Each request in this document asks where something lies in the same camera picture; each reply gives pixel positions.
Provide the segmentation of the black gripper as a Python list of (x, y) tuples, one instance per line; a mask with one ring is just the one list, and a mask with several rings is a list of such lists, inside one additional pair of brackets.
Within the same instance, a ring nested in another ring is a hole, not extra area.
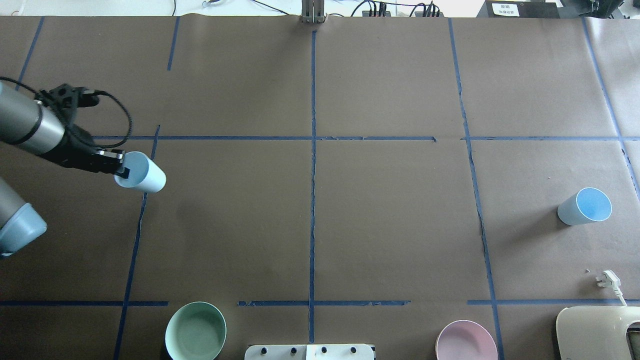
[(117, 182), (130, 178), (130, 169), (122, 167), (125, 151), (98, 146), (92, 135), (77, 125), (66, 129), (57, 146), (39, 157), (69, 169), (114, 174)]

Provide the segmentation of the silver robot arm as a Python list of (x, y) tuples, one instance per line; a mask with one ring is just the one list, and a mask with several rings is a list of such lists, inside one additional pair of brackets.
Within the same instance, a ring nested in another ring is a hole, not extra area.
[[(94, 107), (100, 97), (112, 94), (62, 84), (36, 91), (26, 86), (33, 98), (10, 88), (24, 88), (18, 80), (1, 78), (0, 137), (4, 144), (69, 169), (113, 174), (128, 179), (131, 170), (124, 165), (121, 150), (133, 131), (133, 119), (125, 111), (128, 130), (112, 145), (98, 145), (92, 135), (76, 124), (78, 109)], [(8, 258), (43, 235), (48, 226), (35, 208), (5, 181), (0, 182), (0, 253)]]

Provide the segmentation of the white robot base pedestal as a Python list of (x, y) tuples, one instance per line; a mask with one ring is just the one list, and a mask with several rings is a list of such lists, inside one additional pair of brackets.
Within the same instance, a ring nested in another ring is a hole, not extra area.
[(254, 344), (245, 360), (375, 360), (375, 346), (364, 343)]

